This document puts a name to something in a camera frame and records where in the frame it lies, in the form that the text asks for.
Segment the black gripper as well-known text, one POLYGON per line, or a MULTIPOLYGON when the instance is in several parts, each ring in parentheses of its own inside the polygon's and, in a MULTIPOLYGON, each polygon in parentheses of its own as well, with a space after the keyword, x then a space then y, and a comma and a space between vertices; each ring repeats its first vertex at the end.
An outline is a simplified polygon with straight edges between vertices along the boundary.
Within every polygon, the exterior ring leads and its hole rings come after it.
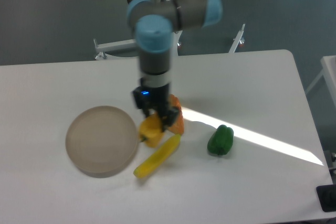
POLYGON ((161 120, 162 132, 171 127, 179 116, 179 109, 169 105, 169 84, 161 87, 149 87, 145 79, 140 79, 140 86, 132 91, 136 107, 141 110, 147 118, 150 110, 158 113, 161 120))

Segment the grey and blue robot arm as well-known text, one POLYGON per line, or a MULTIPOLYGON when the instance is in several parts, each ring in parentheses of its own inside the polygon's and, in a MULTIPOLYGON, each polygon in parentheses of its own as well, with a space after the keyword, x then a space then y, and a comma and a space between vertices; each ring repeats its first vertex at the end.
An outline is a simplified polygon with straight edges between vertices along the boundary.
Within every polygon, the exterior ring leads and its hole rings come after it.
POLYGON ((154 110, 161 131, 172 126, 179 109, 169 101, 173 34, 217 24, 222 0, 130 0, 127 23, 139 54, 139 87, 133 90, 138 109, 149 117, 154 110))

